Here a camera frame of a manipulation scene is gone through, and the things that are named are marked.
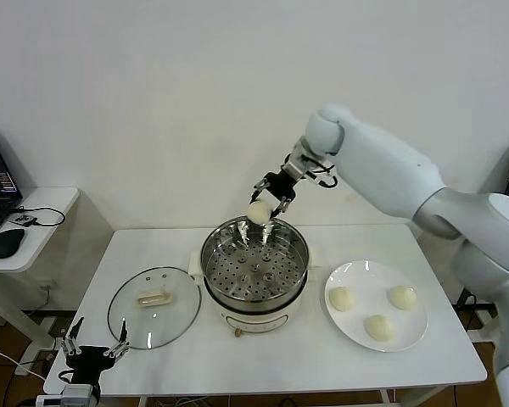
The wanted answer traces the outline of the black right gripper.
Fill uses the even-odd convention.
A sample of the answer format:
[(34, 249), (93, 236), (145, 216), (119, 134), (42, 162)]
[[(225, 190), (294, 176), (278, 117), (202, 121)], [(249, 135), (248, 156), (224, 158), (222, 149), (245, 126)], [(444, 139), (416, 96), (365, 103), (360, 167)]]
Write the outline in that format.
[(294, 186), (297, 182), (297, 180), (284, 170), (281, 170), (277, 174), (268, 172), (265, 178), (254, 185), (251, 202), (255, 202), (266, 189), (274, 198), (281, 200), (280, 204), (271, 212), (271, 218), (276, 218), (280, 214), (285, 213), (290, 204), (290, 200), (295, 199), (296, 193), (294, 191)]

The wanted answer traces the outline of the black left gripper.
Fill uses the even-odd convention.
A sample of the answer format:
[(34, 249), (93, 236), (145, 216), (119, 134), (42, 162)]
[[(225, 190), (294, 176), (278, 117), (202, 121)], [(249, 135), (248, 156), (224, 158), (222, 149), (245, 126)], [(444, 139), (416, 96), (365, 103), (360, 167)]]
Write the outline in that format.
[(66, 365), (73, 370), (73, 384), (99, 384), (102, 372), (111, 369), (130, 347), (127, 340), (126, 321), (122, 321), (118, 342), (111, 348), (79, 346), (77, 336), (84, 318), (81, 317), (66, 333), (61, 348), (66, 355)]

